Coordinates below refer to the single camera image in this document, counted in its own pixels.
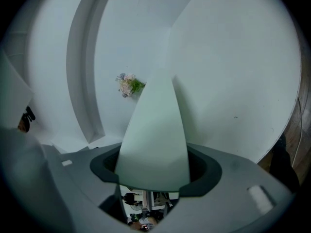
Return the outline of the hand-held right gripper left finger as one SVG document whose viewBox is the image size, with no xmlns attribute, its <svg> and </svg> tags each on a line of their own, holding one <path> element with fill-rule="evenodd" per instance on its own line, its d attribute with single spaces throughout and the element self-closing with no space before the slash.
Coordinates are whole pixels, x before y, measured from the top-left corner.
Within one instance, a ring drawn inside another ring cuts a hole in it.
<svg viewBox="0 0 311 233">
<path fill-rule="evenodd" d="M 0 131 L 0 172 L 19 206 L 54 233 L 128 233 L 117 175 L 120 144 L 60 154 L 18 130 Z"/>
</svg>

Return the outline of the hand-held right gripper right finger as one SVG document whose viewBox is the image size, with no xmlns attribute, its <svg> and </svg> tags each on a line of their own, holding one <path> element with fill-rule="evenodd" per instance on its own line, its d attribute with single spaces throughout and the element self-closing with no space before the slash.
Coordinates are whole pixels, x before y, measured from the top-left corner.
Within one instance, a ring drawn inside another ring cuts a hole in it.
<svg viewBox="0 0 311 233">
<path fill-rule="evenodd" d="M 265 233 L 283 216 L 294 195 L 252 161 L 188 144 L 193 182 L 157 233 Z"/>
</svg>

